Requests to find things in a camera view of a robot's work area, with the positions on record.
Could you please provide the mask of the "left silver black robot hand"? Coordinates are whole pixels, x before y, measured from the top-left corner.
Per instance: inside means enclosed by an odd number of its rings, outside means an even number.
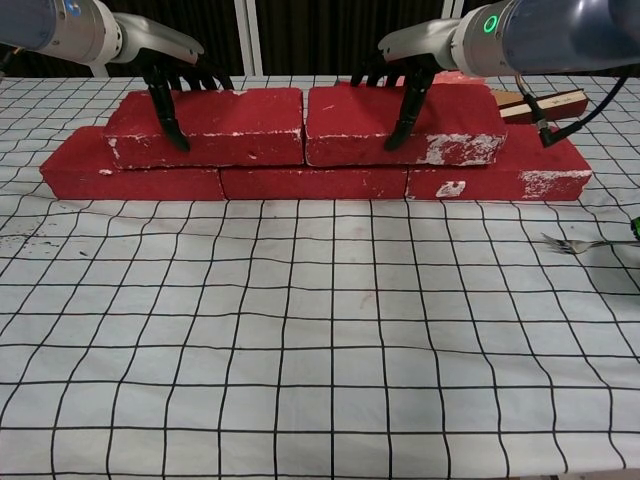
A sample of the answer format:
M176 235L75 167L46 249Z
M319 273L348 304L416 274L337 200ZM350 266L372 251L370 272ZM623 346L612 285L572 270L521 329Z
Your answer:
M234 88L230 75L193 37L146 17L116 13L122 44L115 64L132 66L147 85L158 122L171 144L182 152L190 144L176 118L172 97L187 83L191 90Z

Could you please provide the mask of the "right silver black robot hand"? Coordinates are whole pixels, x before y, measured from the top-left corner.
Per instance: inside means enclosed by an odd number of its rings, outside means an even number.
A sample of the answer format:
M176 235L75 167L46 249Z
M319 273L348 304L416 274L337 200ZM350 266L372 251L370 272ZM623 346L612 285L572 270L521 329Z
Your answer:
M375 87L385 78L385 86L391 88L404 79L399 117L385 141L385 150L400 148L410 137L435 76L457 69L451 40L459 24L458 19L435 19L393 31L355 68L350 79L353 87L362 82Z

